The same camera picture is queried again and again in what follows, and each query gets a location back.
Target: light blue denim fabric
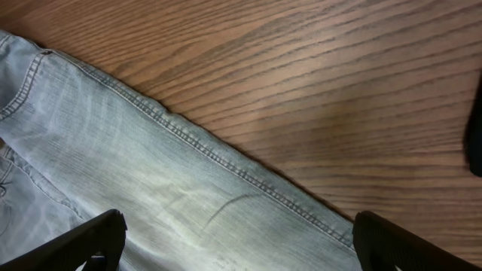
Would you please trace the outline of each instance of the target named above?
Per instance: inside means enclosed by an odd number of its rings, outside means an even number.
[[[125,270],[360,270],[352,224],[109,75],[0,32],[0,263],[108,209]]]

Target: blue cloth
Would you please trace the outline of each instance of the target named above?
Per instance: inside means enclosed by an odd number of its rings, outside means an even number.
[[[352,224],[113,77],[0,32],[0,263],[108,209],[125,270],[360,270]]]

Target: brown wooden surface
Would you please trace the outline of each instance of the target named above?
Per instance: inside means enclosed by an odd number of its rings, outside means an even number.
[[[482,179],[462,134],[481,20],[481,0],[0,0],[0,28],[479,266]]]

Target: denim garment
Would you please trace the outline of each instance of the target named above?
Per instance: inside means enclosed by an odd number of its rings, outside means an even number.
[[[352,224],[111,76],[0,32],[0,263],[108,209],[125,270],[360,270]]]

